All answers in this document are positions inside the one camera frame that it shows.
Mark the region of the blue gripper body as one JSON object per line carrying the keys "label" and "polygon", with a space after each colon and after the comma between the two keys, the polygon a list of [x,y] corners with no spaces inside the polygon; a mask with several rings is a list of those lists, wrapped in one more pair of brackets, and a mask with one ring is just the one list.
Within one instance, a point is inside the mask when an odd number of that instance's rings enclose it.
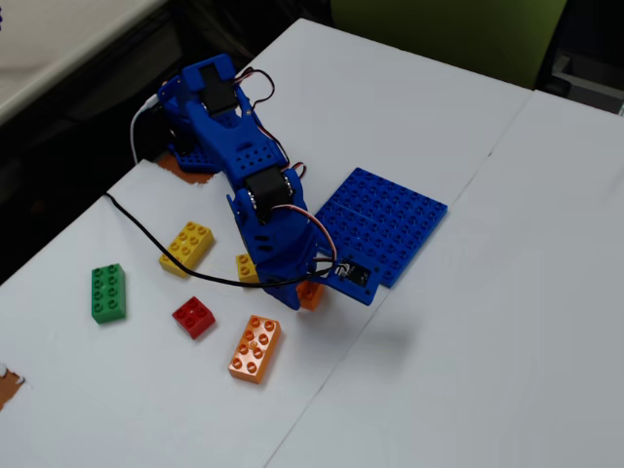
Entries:
{"label": "blue gripper body", "polygon": [[317,257],[319,244],[331,237],[312,216],[239,216],[237,227],[257,278],[240,280],[248,288],[281,287],[304,281],[325,285],[337,266],[336,254]]}

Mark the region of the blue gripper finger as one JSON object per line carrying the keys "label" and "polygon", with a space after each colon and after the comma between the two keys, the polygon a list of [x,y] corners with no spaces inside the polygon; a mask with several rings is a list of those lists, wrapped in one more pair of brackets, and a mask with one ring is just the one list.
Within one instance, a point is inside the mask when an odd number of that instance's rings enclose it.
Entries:
{"label": "blue gripper finger", "polygon": [[297,311],[300,308],[300,300],[298,297],[297,286],[298,283],[289,284],[281,287],[269,287],[265,288],[264,291],[276,298],[278,301],[282,302],[290,309]]}

